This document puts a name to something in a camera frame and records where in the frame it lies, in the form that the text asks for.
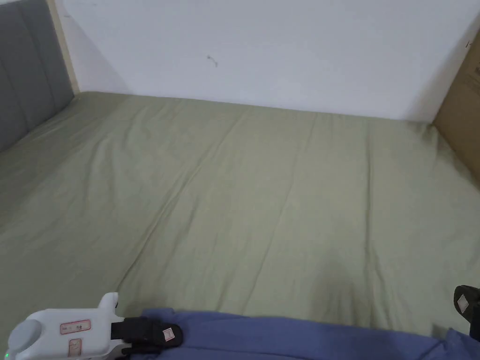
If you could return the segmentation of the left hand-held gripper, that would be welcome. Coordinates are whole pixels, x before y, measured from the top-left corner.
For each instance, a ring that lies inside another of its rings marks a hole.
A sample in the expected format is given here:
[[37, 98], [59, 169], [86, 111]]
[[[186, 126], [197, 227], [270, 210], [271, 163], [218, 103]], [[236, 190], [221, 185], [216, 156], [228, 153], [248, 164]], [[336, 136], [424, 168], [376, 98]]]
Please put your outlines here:
[[183, 343], [180, 326], [144, 316], [116, 315], [118, 293], [97, 308], [45, 309], [9, 335], [6, 360], [114, 360], [123, 354], [160, 354]]

